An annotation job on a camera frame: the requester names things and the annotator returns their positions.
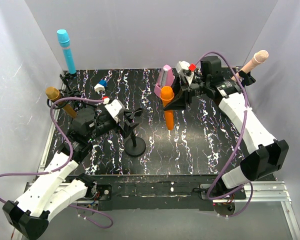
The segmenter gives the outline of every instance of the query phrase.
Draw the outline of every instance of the black tabletop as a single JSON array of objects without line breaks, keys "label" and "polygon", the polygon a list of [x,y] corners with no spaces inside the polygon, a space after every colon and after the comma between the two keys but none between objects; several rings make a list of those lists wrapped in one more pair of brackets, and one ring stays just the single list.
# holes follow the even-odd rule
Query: black tabletop
[{"label": "black tabletop", "polygon": [[[136,134],[146,143],[146,151],[140,157],[129,157],[124,152],[120,135],[113,131],[93,143],[92,153],[74,171],[74,174],[217,174],[222,169],[239,138],[232,122],[220,114],[215,103],[206,97],[196,97],[184,111],[174,112],[175,128],[168,131],[161,100],[154,94],[154,86],[160,69],[80,70],[78,78],[70,82],[83,92],[82,97],[100,99],[108,96],[119,99],[131,110],[144,108],[137,117],[140,125]],[[223,69],[229,78],[230,71]],[[98,94],[94,86],[107,81],[106,91]],[[69,127],[69,118],[60,111],[58,121],[63,130]],[[47,163],[51,161],[62,136],[55,130]],[[230,169],[238,166],[247,153],[245,144],[232,160]]]}]

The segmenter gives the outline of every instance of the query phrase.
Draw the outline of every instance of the white wall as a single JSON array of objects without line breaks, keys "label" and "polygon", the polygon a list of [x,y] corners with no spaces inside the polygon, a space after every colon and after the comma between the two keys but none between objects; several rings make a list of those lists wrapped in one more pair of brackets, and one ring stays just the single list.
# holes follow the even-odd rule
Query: white wall
[{"label": "white wall", "polygon": [[[61,85],[62,72],[23,0],[0,0],[0,174],[35,172],[51,119],[45,88]],[[33,177],[0,179],[0,196],[15,200]],[[0,202],[0,240],[13,228]]]},{"label": "white wall", "polygon": [[63,70],[162,68],[218,51],[242,65],[277,0],[25,0]]},{"label": "white wall", "polygon": [[248,59],[261,49],[269,58],[252,71],[257,82],[248,95],[264,126],[289,144],[277,176],[286,182],[300,227],[300,0],[278,2]]}]

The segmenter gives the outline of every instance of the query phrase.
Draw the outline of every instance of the purple cable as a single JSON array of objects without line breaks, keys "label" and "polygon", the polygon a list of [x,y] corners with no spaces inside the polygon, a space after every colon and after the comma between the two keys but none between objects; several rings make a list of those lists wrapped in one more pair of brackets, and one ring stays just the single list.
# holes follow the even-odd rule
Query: purple cable
[{"label": "purple cable", "polygon": [[112,225],[114,224],[114,220],[112,219],[112,217],[111,217],[110,215],[104,213],[104,212],[97,211],[97,210],[94,210],[94,209],[91,209],[91,208],[82,207],[82,206],[75,206],[75,205],[69,205],[68,207],[76,208],[76,209],[88,210],[88,211],[91,211],[91,212],[94,212],[94,213],[103,215],[103,216],[107,217],[107,218],[111,221],[110,225],[108,225],[108,226],[103,226],[103,225],[101,225],[100,223],[97,223],[96,221],[92,220],[91,218],[79,214],[80,217],[87,219],[89,222],[93,223],[94,225],[98,226],[99,228],[102,228],[102,229],[108,229],[108,228],[111,228]]},{"label": "purple cable", "polygon": [[[92,100],[92,99],[86,99],[86,98],[81,98],[81,97],[64,97],[64,98],[61,98],[61,99],[59,99],[59,100],[52,103],[51,108],[50,108],[50,117],[51,117],[52,122],[55,125],[56,129],[64,137],[64,140],[68,143],[69,148],[70,148],[70,154],[69,154],[69,158],[67,159],[67,161],[62,166],[52,170],[51,172],[53,172],[53,173],[59,171],[62,168],[64,168],[71,161],[72,155],[74,153],[74,149],[71,145],[70,140],[67,138],[65,133],[61,130],[61,128],[57,124],[57,121],[54,118],[54,107],[55,107],[55,105],[60,103],[60,102],[64,102],[64,101],[83,101],[83,102],[88,102],[88,103],[93,103],[93,104],[103,103],[103,100]],[[40,175],[46,175],[46,174],[49,174],[49,172],[47,172],[47,171],[43,171],[43,172],[8,172],[8,173],[0,174],[0,178],[7,177],[7,176],[40,176]],[[3,200],[1,197],[0,197],[0,202],[2,202],[4,204],[6,203],[6,201]]]},{"label": "purple cable", "polygon": [[[216,54],[216,55],[220,56],[223,59],[223,61],[225,62],[225,64],[229,67],[231,73],[235,77],[236,82],[238,83],[239,87],[242,89],[243,96],[244,96],[244,106],[247,108],[248,107],[247,92],[246,92],[245,88],[242,86],[242,84],[241,84],[239,78],[237,77],[235,71],[230,67],[230,64],[228,63],[228,61],[225,59],[225,57],[222,54],[220,54],[218,52],[215,52],[215,51],[207,52],[204,55],[202,55],[202,57],[196,62],[195,65],[197,65],[201,61],[201,59],[204,58],[208,54]],[[240,185],[240,186],[236,187],[234,190],[232,190],[232,191],[230,191],[230,192],[228,192],[224,195],[217,196],[217,197],[210,197],[210,193],[211,193],[212,189],[215,187],[215,185],[217,184],[217,182],[221,178],[221,176],[225,173],[225,171],[227,170],[227,167],[229,166],[229,164],[231,163],[232,159],[235,157],[235,155],[236,155],[236,153],[239,149],[239,146],[241,144],[241,141],[242,141],[242,139],[244,137],[244,133],[245,133],[246,122],[247,122],[247,114],[248,114],[248,112],[245,110],[244,111],[244,116],[243,116],[242,127],[241,127],[241,131],[240,131],[240,135],[239,135],[239,139],[238,139],[238,142],[236,143],[236,145],[234,147],[234,150],[233,150],[232,154],[230,155],[228,161],[225,163],[224,167],[222,168],[222,170],[220,171],[220,173],[218,174],[218,176],[215,178],[212,185],[208,189],[207,196],[208,196],[209,200],[222,199],[222,198],[224,198],[228,195],[231,195],[231,194],[235,193],[236,191],[240,190],[243,187],[243,185]],[[252,187],[251,183],[250,183],[250,185],[251,185],[251,195],[250,195],[250,198],[249,198],[248,202],[246,203],[246,205],[243,207],[243,209],[241,211],[239,211],[238,213],[232,215],[232,217],[237,216],[238,214],[242,213],[247,208],[248,204],[250,203],[252,195],[253,195],[253,187]]]}]

